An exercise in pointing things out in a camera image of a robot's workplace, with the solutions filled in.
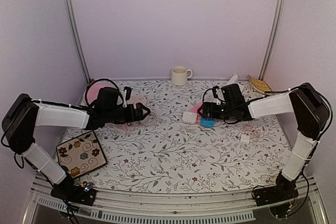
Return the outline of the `large white power adapter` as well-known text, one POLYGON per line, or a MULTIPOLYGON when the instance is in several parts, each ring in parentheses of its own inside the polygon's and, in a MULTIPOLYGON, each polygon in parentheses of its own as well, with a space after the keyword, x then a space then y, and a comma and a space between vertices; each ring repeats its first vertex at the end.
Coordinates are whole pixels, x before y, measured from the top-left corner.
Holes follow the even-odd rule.
POLYGON ((197 122, 197 113, 185 111, 182 115, 182 122, 186 124, 195 124, 197 122))

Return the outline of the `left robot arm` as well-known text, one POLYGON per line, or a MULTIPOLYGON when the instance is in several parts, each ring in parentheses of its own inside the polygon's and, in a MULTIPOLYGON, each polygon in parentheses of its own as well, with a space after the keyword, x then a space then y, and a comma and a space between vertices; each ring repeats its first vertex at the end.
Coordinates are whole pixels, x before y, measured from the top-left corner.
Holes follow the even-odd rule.
POLYGON ((22 93, 15 100, 2 120, 1 144, 20 155, 53 184, 67 200, 78 195, 78 188, 70 181, 64 169, 39 146, 34 130, 39 126, 73 127, 96 130, 106 124, 125 124, 144 120, 151 110, 142 103, 128 104, 131 88, 123 91, 104 87, 93 102, 86 106, 33 100, 22 93))

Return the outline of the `pink triangular power strip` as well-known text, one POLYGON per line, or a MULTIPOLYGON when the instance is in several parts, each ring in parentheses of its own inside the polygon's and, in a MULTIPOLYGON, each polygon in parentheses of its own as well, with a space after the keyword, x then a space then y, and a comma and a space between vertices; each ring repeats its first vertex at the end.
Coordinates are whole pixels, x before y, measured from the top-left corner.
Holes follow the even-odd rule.
POLYGON ((199 103, 198 105, 196 105, 195 107, 190 109, 189 112, 195 113, 195 114, 197 114, 198 117, 201 117, 202 113, 203 113, 202 106, 203 106, 203 104, 199 103))

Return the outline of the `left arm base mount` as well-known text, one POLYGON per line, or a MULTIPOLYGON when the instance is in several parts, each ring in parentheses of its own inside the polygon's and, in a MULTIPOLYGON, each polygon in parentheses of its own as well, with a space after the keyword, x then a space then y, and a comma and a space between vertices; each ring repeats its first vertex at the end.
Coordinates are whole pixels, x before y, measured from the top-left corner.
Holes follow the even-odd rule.
POLYGON ((59 184, 53 184, 52 188, 52 197, 86 206, 93 206, 97 195, 90 185, 75 185, 72 179, 64 179, 59 184))

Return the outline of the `light blue socket adapter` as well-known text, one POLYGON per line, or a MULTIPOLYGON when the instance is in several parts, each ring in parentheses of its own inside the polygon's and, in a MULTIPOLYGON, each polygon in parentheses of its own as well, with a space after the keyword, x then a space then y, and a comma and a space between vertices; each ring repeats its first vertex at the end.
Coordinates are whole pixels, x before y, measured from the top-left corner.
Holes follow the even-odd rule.
POLYGON ((211 118, 201 118, 200 120, 200 125, 202 127, 212 128, 214 127, 214 124, 215 124, 215 120, 211 118))

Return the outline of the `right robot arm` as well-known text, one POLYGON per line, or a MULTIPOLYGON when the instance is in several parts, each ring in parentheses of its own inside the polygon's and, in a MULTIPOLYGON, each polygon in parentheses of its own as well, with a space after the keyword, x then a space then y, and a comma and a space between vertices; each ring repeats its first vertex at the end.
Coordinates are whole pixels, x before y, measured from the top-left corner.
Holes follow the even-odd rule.
POLYGON ((330 102, 309 83, 283 91, 266 92, 264 96, 245 100, 238 84, 211 88, 216 102, 203 101, 197 110, 204 119, 219 119, 235 124, 266 116, 293 114, 297 138, 290 157, 278 175, 281 181, 271 190, 276 201, 291 194, 291 184, 302 175, 309 164, 322 135, 332 123, 330 102))

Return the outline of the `round pink power strip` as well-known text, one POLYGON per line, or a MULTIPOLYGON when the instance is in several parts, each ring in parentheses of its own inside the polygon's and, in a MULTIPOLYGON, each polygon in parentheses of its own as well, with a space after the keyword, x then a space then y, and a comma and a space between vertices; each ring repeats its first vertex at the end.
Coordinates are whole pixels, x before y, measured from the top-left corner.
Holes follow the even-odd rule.
MULTIPOLYGON (((137 103, 142 103, 142 104, 146 105, 147 101, 148 100, 147 100, 146 97, 141 96, 141 95, 135 95, 134 97, 130 98, 130 100, 128 101, 128 104, 133 104, 135 106, 137 103)), ((121 129, 123 131, 126 131, 126 130, 130 129, 131 127, 138 126, 140 124, 141 124, 140 121, 136 121, 136 122, 130 122, 130 123, 126 123, 126 124, 117 124, 117 125, 115 125, 115 127, 118 128, 118 129, 121 129)))

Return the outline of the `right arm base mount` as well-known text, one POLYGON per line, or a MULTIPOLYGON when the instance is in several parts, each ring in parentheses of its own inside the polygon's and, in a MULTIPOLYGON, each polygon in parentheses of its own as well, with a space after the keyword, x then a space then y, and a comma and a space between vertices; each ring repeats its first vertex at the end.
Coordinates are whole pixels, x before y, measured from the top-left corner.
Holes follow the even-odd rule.
POLYGON ((255 200, 257 206, 264 206, 295 199, 299 196, 299 193, 296 186, 289 190, 283 190, 281 186, 277 185, 270 187, 257 185, 252 189, 251 196, 255 200))

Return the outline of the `small white usb charger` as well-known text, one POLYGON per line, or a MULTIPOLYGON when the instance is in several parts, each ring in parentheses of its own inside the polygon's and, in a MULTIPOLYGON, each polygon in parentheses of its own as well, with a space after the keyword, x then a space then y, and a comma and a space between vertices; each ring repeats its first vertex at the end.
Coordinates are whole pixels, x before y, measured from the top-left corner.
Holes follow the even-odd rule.
POLYGON ((246 144, 246 145, 249 144, 250 143, 250 136, 242 134, 241 137, 240 137, 240 142, 243 143, 243 144, 246 144))

